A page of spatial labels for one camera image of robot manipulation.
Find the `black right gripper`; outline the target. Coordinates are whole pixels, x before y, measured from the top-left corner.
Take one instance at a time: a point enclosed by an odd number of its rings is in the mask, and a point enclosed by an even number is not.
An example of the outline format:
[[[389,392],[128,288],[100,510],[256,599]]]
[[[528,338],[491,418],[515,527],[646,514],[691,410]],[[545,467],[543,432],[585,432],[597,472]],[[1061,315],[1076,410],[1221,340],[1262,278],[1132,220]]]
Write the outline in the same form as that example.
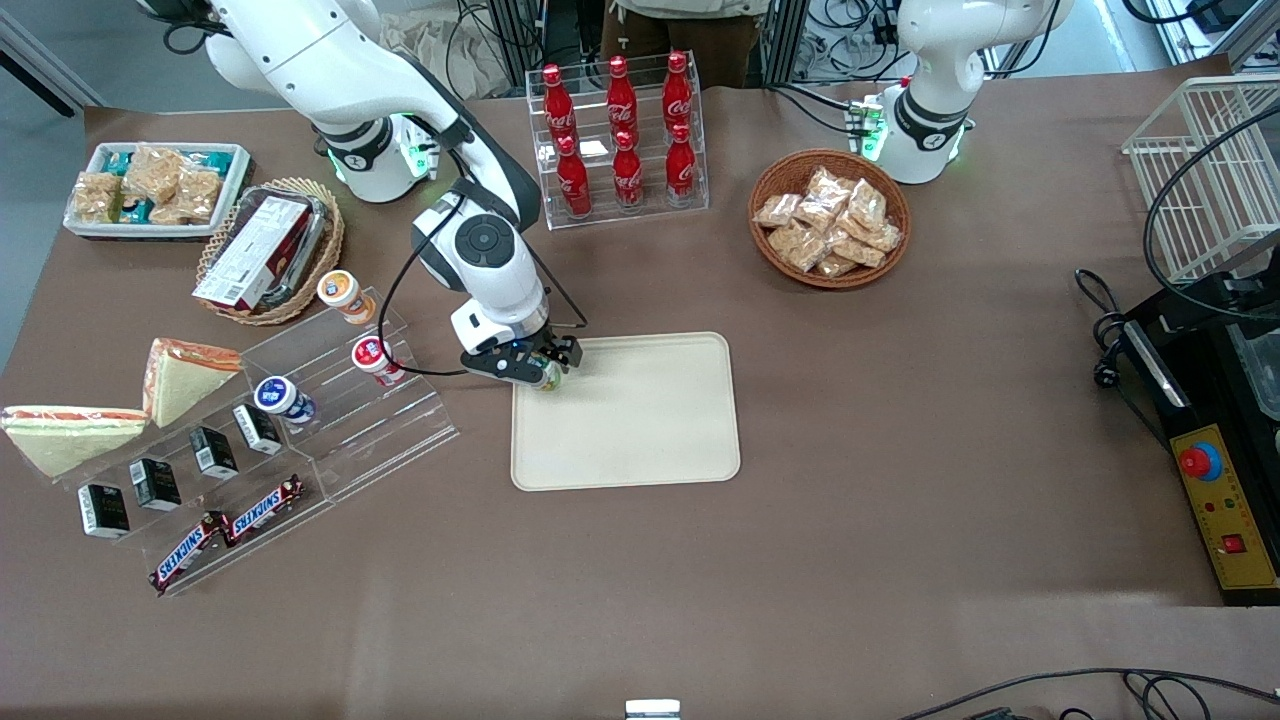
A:
[[[497,375],[524,375],[526,386],[540,389],[543,375],[558,375],[562,368],[579,368],[581,361],[576,337],[536,336],[495,346],[493,369]]]

